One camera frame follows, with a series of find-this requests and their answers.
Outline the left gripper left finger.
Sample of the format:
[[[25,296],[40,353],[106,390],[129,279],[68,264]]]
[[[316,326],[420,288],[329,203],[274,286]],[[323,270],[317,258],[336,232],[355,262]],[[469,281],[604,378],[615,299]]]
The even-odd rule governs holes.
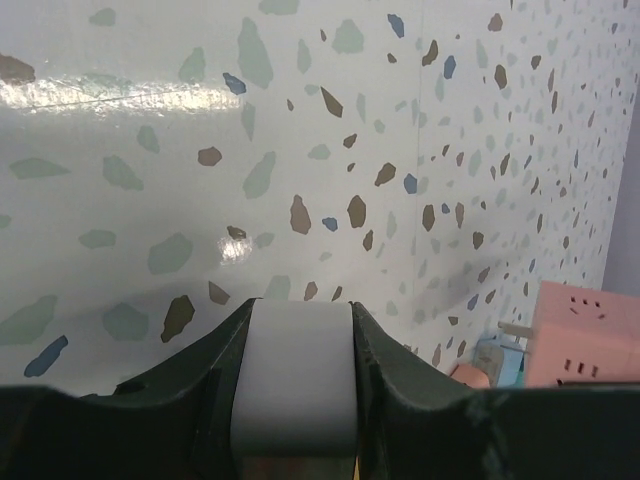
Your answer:
[[[253,306],[111,395],[2,387],[2,478],[239,478],[231,416]]]

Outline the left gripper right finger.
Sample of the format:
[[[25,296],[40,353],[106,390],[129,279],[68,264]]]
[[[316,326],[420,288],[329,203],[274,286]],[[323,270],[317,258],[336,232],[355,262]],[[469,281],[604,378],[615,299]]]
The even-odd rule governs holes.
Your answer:
[[[473,389],[351,309],[360,478],[638,478],[638,384]]]

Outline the salmon plug cube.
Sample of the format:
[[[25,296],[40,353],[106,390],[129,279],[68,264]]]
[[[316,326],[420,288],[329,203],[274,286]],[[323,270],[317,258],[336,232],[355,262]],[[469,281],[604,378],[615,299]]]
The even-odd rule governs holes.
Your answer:
[[[450,377],[474,389],[487,389],[491,386],[488,375],[470,363],[457,364]]]

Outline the blue plug cube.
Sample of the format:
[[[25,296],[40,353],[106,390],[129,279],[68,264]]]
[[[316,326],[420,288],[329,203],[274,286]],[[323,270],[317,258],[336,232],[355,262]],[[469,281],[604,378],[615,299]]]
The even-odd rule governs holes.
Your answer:
[[[525,360],[520,338],[496,336],[478,341],[472,365],[487,375],[491,387],[510,387],[518,383]]]

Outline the pink cube charger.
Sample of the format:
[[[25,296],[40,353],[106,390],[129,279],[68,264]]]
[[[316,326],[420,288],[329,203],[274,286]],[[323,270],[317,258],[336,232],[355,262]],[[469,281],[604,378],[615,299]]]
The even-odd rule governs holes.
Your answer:
[[[525,385],[639,381],[639,299],[544,281],[532,324],[501,322],[527,340]]]

